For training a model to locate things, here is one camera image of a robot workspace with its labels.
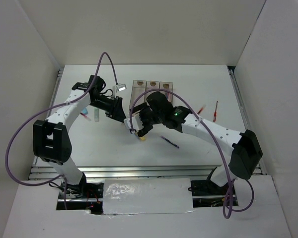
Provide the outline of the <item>green highlighter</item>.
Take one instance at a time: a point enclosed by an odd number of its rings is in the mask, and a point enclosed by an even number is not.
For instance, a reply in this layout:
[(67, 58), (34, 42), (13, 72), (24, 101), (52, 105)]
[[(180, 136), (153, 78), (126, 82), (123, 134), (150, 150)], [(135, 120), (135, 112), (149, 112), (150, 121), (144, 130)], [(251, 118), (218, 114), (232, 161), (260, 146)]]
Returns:
[(99, 116), (99, 108), (94, 108), (94, 121), (99, 122), (100, 116)]

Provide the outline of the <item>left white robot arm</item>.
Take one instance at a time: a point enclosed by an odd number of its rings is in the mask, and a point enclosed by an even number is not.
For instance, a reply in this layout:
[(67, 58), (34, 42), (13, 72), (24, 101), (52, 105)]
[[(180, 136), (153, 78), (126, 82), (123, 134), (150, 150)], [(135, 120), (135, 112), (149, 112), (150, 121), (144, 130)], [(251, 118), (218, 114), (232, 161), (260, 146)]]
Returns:
[(105, 96), (105, 81), (91, 75), (88, 82), (77, 82), (65, 104), (45, 120), (37, 120), (33, 125), (33, 151), (35, 156), (52, 166), (67, 180), (71, 193), (82, 198), (88, 192), (85, 174), (78, 169), (71, 158), (72, 144), (69, 130), (80, 113), (87, 106), (105, 112), (113, 120), (123, 122), (126, 115), (119, 96)]

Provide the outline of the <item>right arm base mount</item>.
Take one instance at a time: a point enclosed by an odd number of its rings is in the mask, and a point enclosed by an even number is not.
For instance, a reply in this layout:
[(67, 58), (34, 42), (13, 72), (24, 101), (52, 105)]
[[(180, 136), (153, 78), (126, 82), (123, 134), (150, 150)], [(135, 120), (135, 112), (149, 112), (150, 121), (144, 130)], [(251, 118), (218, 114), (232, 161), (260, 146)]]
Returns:
[(188, 191), (192, 192), (193, 196), (224, 196), (228, 190), (228, 183), (224, 186), (218, 186), (211, 181), (211, 175), (214, 173), (215, 169), (216, 168), (211, 171), (205, 180), (192, 180)]

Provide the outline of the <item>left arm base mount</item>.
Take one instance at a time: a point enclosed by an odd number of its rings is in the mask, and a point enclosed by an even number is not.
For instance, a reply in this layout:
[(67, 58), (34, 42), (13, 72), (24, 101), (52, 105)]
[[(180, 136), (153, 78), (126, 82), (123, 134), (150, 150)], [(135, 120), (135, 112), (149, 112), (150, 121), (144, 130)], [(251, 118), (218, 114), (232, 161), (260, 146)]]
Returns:
[(64, 199), (64, 185), (59, 192), (56, 210), (86, 210), (94, 215), (103, 214), (104, 183), (87, 183), (81, 190), (67, 188)]

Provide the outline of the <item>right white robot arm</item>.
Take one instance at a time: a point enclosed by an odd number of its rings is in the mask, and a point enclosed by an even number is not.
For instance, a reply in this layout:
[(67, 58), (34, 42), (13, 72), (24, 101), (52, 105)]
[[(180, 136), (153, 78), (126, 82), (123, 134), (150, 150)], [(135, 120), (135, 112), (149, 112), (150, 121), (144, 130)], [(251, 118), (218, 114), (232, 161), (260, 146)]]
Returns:
[(219, 194), (224, 185), (235, 179), (249, 180), (263, 156), (253, 131), (240, 132), (220, 126), (200, 117), (188, 105), (175, 107), (160, 91), (152, 91), (145, 103), (130, 108), (124, 124), (139, 137), (146, 135), (155, 124), (162, 124), (213, 144), (221, 157), (227, 154), (223, 165), (209, 176), (207, 189), (211, 194)]

